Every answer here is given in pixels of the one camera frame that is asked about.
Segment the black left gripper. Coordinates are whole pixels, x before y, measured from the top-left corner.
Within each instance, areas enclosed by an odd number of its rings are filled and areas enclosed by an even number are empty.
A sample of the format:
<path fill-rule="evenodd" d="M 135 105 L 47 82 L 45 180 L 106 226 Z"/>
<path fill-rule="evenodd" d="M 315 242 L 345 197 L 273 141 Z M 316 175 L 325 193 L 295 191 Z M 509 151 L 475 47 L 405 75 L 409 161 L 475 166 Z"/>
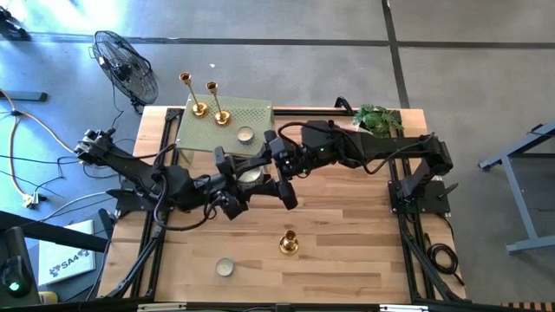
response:
<path fill-rule="evenodd" d="M 218 205 L 223 213 L 233 220 L 248 210 L 247 200 L 262 189 L 261 185 L 240 185 L 238 177 L 256 167 L 245 156 L 228 154 L 222 146 L 213 151 L 218 173 L 211 176 L 210 202 Z"/>

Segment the white strip on frame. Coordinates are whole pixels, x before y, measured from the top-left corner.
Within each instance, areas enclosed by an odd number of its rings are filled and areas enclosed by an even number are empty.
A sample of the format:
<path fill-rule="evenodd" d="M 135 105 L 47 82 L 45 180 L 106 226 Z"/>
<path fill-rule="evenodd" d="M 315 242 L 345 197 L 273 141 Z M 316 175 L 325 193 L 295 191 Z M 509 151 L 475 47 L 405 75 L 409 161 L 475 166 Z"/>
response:
<path fill-rule="evenodd" d="M 137 312 L 177 312 L 187 310 L 183 302 L 151 302 L 139 304 Z"/>
<path fill-rule="evenodd" d="M 405 304 L 380 304 L 380 312 L 429 312 L 428 306 Z"/>

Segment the black curved bracket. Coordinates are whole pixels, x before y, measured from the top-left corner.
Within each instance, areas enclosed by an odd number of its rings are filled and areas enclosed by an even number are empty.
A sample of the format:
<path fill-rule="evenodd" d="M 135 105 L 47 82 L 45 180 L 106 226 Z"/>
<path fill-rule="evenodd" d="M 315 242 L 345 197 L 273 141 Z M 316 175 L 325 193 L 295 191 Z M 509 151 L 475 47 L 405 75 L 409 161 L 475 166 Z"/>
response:
<path fill-rule="evenodd" d="M 342 96 L 336 98 L 334 108 L 341 108 L 343 111 L 346 112 L 347 115 L 354 115 L 355 111 L 353 110 L 352 106 L 349 102 Z"/>

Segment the green perforated metal shelf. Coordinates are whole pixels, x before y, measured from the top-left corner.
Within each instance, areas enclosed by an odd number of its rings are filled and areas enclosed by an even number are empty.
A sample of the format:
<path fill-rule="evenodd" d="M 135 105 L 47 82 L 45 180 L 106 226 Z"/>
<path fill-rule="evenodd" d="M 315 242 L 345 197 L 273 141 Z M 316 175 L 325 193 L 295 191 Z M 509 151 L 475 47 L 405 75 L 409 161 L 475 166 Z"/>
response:
<path fill-rule="evenodd" d="M 217 111 L 212 95 L 198 94 L 199 102 L 208 108 L 207 116 L 198 118 L 193 115 L 194 99 L 188 96 L 183 120 L 176 137 L 176 148 L 189 162 L 195 152 L 211 153 L 215 147 L 222 146 L 226 153 L 254 156 L 264 144 L 264 132 L 274 129 L 273 106 L 271 101 L 248 98 L 218 96 L 222 110 L 231 114 L 231 123 L 218 126 L 214 115 Z M 238 139 L 238 130 L 250 127 L 254 134 L 246 144 Z"/>

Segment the black flat bar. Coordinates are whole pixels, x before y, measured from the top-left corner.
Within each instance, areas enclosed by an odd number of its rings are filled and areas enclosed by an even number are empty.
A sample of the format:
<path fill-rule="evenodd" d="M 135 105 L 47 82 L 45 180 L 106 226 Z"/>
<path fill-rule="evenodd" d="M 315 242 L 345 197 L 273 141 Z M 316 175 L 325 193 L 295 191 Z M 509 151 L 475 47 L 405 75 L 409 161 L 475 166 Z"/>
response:
<path fill-rule="evenodd" d="M 7 100 L 6 95 L 8 95 L 12 101 L 46 102 L 49 98 L 49 95 L 44 92 L 0 90 L 1 100 Z"/>

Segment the black floor fan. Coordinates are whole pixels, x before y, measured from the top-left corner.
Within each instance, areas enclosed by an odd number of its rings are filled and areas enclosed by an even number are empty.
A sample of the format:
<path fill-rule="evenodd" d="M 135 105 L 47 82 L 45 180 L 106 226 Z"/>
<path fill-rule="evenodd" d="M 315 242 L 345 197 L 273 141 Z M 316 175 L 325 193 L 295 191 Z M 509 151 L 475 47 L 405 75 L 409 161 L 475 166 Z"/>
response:
<path fill-rule="evenodd" d="M 152 64 L 126 39 L 110 30 L 98 30 L 91 49 L 101 70 L 130 100 L 137 114 L 155 103 L 159 88 Z"/>

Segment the green plant in white pot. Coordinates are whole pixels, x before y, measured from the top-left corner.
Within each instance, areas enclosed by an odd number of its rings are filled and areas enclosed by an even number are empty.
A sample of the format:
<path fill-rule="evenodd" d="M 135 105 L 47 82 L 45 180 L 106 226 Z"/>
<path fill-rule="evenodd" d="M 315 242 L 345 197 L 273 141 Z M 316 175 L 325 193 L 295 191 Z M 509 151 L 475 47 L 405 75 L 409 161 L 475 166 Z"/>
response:
<path fill-rule="evenodd" d="M 377 138 L 387 138 L 392 130 L 402 131 L 403 125 L 393 110 L 372 104 L 363 104 L 353 117 L 353 124 L 369 131 Z"/>

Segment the brass candlestick holder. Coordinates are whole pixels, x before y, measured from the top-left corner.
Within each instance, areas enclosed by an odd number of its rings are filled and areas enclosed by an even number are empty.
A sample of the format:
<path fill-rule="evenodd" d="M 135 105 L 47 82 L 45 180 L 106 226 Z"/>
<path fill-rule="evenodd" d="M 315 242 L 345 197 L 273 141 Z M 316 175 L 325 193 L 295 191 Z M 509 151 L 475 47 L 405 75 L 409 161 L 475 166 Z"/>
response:
<path fill-rule="evenodd" d="M 190 95 L 193 98 L 192 114 L 198 118 L 205 117 L 208 113 L 208 106 L 204 102 L 198 101 L 192 87 L 192 75 L 188 72 L 182 72 L 180 80 L 189 88 Z"/>
<path fill-rule="evenodd" d="M 209 81 L 206 84 L 206 89 L 212 94 L 214 102 L 216 103 L 217 113 L 214 116 L 215 122 L 219 126 L 227 126 L 231 122 L 231 114 L 221 108 L 218 98 L 218 83 Z"/>
<path fill-rule="evenodd" d="M 298 250 L 298 246 L 299 246 L 299 243 L 298 243 L 297 234 L 295 231 L 287 231 L 280 238 L 279 247 L 284 254 L 292 255 L 296 253 Z"/>

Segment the white printed box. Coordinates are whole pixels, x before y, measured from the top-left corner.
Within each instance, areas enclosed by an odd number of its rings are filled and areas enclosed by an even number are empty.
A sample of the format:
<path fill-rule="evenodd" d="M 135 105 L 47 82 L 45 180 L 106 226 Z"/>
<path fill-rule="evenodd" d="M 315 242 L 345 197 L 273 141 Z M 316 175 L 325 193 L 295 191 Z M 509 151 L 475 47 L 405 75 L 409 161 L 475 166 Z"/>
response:
<path fill-rule="evenodd" d="M 38 265 L 38 285 L 45 286 L 94 270 L 95 253 L 40 241 Z"/>

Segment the glowing computer mouse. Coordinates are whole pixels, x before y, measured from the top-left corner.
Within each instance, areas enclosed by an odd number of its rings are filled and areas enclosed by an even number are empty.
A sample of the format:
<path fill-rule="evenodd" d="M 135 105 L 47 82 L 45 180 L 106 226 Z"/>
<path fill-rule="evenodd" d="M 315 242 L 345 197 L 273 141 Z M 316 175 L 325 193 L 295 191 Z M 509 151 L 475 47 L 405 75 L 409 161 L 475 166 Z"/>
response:
<path fill-rule="evenodd" d="M 0 266 L 0 284 L 12 297 L 28 295 L 31 275 L 22 256 L 10 257 Z"/>

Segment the grey metal table frame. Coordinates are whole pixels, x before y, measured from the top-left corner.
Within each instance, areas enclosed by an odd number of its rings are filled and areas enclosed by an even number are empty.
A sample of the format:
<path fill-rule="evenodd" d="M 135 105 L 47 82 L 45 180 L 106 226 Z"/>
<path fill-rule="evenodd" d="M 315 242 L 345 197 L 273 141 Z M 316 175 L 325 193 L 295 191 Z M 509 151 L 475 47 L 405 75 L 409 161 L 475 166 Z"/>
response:
<path fill-rule="evenodd" d="M 555 234 L 540 236 L 530 215 L 534 208 L 555 212 L 555 152 L 532 151 L 548 140 L 555 140 L 555 121 L 535 126 L 524 139 L 478 163 L 484 172 L 495 166 L 503 167 L 526 229 L 526 239 L 506 246 L 509 254 L 555 247 Z"/>

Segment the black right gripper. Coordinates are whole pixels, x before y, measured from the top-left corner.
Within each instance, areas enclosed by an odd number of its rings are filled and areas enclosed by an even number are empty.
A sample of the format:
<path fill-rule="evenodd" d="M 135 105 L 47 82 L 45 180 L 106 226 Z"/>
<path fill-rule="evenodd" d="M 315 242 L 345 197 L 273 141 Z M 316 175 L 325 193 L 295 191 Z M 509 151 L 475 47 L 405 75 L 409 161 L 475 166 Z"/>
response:
<path fill-rule="evenodd" d="M 279 195 L 287 210 L 294 209 L 298 202 L 297 196 L 290 182 L 282 172 L 281 152 L 284 150 L 283 138 L 279 137 L 274 130 L 264 131 L 265 143 L 270 148 L 270 152 L 258 153 L 255 155 L 256 166 L 268 166 L 274 163 L 277 169 L 278 181 L 269 179 L 262 184 L 262 195 Z"/>

